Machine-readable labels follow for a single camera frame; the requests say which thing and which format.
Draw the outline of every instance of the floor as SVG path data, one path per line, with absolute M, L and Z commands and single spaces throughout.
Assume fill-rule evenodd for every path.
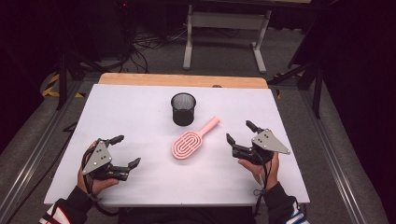
M 141 42 L 154 49 L 136 46 L 144 55 L 132 54 L 132 59 L 113 72 L 143 73 L 146 67 L 151 74 L 186 74 L 208 76 L 263 77 L 267 80 L 276 73 L 289 70 L 293 53 L 304 38 L 299 30 L 268 29 L 262 45 L 262 56 L 267 73 L 260 74 L 249 46 L 255 33 L 235 30 L 197 29 L 194 31 L 191 69 L 182 69 L 185 33 L 174 33 L 173 40 L 160 48 L 155 43 Z M 54 74 L 49 74 L 42 91 Z M 85 97 L 69 97 L 61 110 L 56 110 L 57 97 L 46 96 L 37 111 L 26 121 L 6 150 L 0 156 L 0 198 L 4 198 L 0 223 L 6 223 L 13 206 L 18 206 L 32 189 L 33 193 L 10 223 L 37 222 L 49 208 L 44 197 L 67 145 L 70 132 L 64 129 L 78 121 L 92 85 L 100 74 L 89 72 L 83 81 L 69 80 L 69 92 Z M 290 143 L 303 174 L 311 200 L 304 206 L 312 223 L 388 223 L 381 201 L 350 144 L 347 133 L 338 117 L 332 99 L 324 85 L 320 103 L 320 119 L 312 113 L 312 88 L 299 91 L 297 77 L 292 77 L 273 90 L 279 113 L 284 122 Z M 265 205 L 258 223 L 267 223 Z M 106 217 L 92 209 L 87 223 L 118 223 L 117 217 Z

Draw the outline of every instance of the black cable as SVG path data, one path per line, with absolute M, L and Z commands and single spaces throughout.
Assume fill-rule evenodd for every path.
M 139 51 L 137 51 L 136 53 L 137 53 L 137 54 L 140 54 L 140 55 L 143 57 L 143 60 L 145 61 L 145 65 L 146 65 L 146 67 L 145 67 L 145 69 L 146 69 L 146 74 L 149 73 L 149 64 L 148 64 L 148 61 L 146 60 L 146 57 L 145 57 L 141 52 L 139 52 Z
M 113 69 L 113 68 L 119 67 L 120 65 L 125 64 L 127 61 L 128 61 L 128 56 L 124 56 L 123 59 L 120 62 L 113 63 L 113 64 L 107 65 L 107 66 L 102 66 L 102 67 L 105 68 L 106 70 L 110 70 L 110 69 Z M 90 67 L 84 66 L 84 65 L 82 65 L 81 67 L 86 72 L 94 72 L 94 71 L 96 71 L 96 70 L 94 70 L 94 69 L 92 69 Z
M 131 61 L 134 63 L 134 66 L 136 67 L 137 73 L 140 73 L 139 67 L 145 69 L 142 65 L 138 64 L 137 62 L 134 61 L 134 59 L 131 58 Z
M 186 38 L 181 38 L 181 36 L 183 36 L 183 34 L 187 32 L 187 29 L 183 29 L 181 31 L 182 32 L 178 31 L 179 34 L 174 34 L 176 37 L 173 37 L 173 35 L 169 35 L 168 37 L 166 37 L 166 42 L 170 43 L 170 42 L 173 42 L 173 41 L 178 40 L 178 39 L 187 40 Z
M 159 42 L 159 43 L 157 43 L 154 47 L 152 47 L 152 46 L 151 46 L 151 42 Z M 137 46 L 139 46 L 139 47 L 142 47 L 142 49 L 139 49 L 139 50 L 160 49 L 160 48 L 162 48 L 163 46 L 165 46 L 165 44 L 164 44 L 161 40 L 158 40 L 158 41 L 156 41 L 156 40 L 150 40 L 148 43 L 146 43 L 146 45 L 141 45 L 141 44 L 138 44 L 138 43 L 134 43 L 134 44 L 137 45 Z
M 82 160 L 81 160 L 81 169 L 84 169 L 84 167 L 87 165 L 87 161 L 90 159 L 93 151 L 94 151 L 94 147 L 89 148 L 88 150 L 85 151 L 84 155 L 82 156 Z M 88 178 L 86 175 L 83 175 L 82 178 L 84 179 L 84 185 L 85 185 L 85 189 L 87 190 L 87 193 L 89 195 L 92 195 L 93 181 L 91 182 L 91 184 L 88 183 Z
M 265 166 L 264 161 L 262 160 L 262 157 L 259 155 L 259 153 L 257 153 L 256 151 L 254 151 L 254 153 L 260 158 L 260 160 L 262 161 L 262 168 L 264 169 L 264 181 L 263 181 L 263 186 L 262 186 L 262 190 L 260 190 L 260 194 L 259 194 L 259 198 L 257 199 L 256 202 L 256 208 L 254 210 L 253 216 L 257 216 L 259 214 L 259 208 L 260 208 L 260 204 L 262 202 L 262 197 L 264 196 L 264 192 L 265 189 L 267 188 L 267 183 L 268 183 L 268 176 L 270 175 L 271 169 L 272 169 L 272 160 L 270 160 L 270 169 L 269 171 L 267 170 L 267 167 Z
M 73 123 L 72 125 L 66 127 L 65 129 L 63 129 L 63 132 L 70 132 L 68 129 L 71 128 L 72 126 L 75 126 L 77 123 Z M 67 137 L 66 141 L 64 142 L 64 145 L 62 146 L 61 150 L 58 152 L 58 154 L 55 157 L 55 160 L 51 163 L 51 165 L 49 166 L 49 168 L 47 169 L 46 173 L 44 173 L 41 178 L 38 180 L 38 182 L 33 186 L 33 188 L 29 191 L 29 193 L 26 195 L 26 197 L 21 201 L 20 205 L 15 208 L 14 212 L 12 213 L 12 215 L 9 217 L 9 219 L 6 221 L 6 223 L 10 223 L 12 218 L 14 218 L 17 213 L 20 211 L 20 209 L 23 207 L 23 205 L 26 203 L 26 201 L 29 199 L 29 197 L 33 194 L 33 192 L 35 191 L 35 189 L 38 187 L 38 185 L 40 185 L 41 181 L 43 181 L 43 179 L 47 176 L 47 174 L 50 172 L 50 170 L 52 169 L 52 167 L 55 165 L 56 161 L 59 160 L 59 158 L 61 157 L 62 153 L 64 152 L 64 149 L 66 148 L 67 144 L 69 143 L 70 139 L 73 136 L 73 132 L 70 132 L 69 136 Z
M 226 30 L 229 30 L 229 29 L 215 29 L 215 32 L 218 32 L 218 33 L 220 33 L 222 35 L 226 35 L 228 37 L 236 37 L 239 34 L 239 30 L 236 30 L 235 34 L 232 34 L 232 35 L 228 35 L 227 33 L 222 32 L 222 30 L 226 31 Z
M 117 215 L 119 214 L 119 212 L 110 213 L 110 212 L 106 211 L 103 207 L 101 207 L 101 206 L 99 205 L 99 203 L 94 203 L 94 205 L 95 205 L 96 209 L 97 209 L 99 212 L 101 212 L 102 214 L 104 214 L 104 215 L 106 215 L 106 216 L 108 216 L 108 217 L 115 217 L 115 216 L 117 216 Z
M 123 71 L 123 64 L 122 64 L 121 67 L 120 67 L 119 73 L 122 72 L 122 71 Z

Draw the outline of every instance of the white board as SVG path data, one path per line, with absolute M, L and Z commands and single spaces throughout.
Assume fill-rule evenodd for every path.
M 179 127 L 172 120 L 172 97 L 192 94 L 197 105 L 194 122 Z M 199 131 L 218 116 L 220 124 L 204 136 L 203 144 L 188 159 L 176 160 L 173 142 L 186 131 Z M 309 203 L 299 167 L 270 90 L 194 87 L 94 85 L 76 131 L 64 153 L 44 203 L 67 198 L 77 183 L 80 161 L 97 138 L 125 135 L 110 146 L 112 164 L 127 166 L 141 158 L 127 181 L 104 190 L 99 197 L 106 206 L 203 206 L 253 205 L 259 184 L 232 157 L 226 141 L 229 133 L 236 144 L 251 147 L 256 134 L 249 119 L 268 128 L 289 149 L 279 154 L 278 179 L 299 203 Z

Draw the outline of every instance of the table leg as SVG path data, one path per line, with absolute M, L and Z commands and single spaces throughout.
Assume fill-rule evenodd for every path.
M 184 53 L 183 69 L 189 70 L 191 67 L 191 54 L 192 54 L 192 5 L 189 5 L 189 15 L 187 16 L 187 44 Z
M 314 110 L 315 116 L 317 117 L 317 119 L 320 119 L 319 105 L 320 105 L 320 95 L 321 95 L 322 83 L 323 83 L 323 73 L 319 67 L 318 75 L 315 80 L 314 100 L 312 102 L 312 109 Z
M 271 12 L 272 12 L 271 10 L 267 10 L 265 12 L 265 16 L 262 17 L 262 25 L 260 27 L 259 37 L 257 39 L 257 42 L 251 43 L 260 73 L 265 73 L 267 71 L 265 68 L 264 61 L 262 60 L 262 52 L 260 51 L 260 48 L 262 46 L 262 40 L 264 39 L 265 31 L 267 30 L 268 22 L 270 21 Z

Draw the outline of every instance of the pink hair brush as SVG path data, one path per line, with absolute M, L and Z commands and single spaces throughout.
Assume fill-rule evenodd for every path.
M 172 145 L 172 153 L 176 159 L 187 159 L 202 144 L 204 134 L 212 130 L 220 122 L 218 117 L 211 119 L 201 131 L 185 132 Z

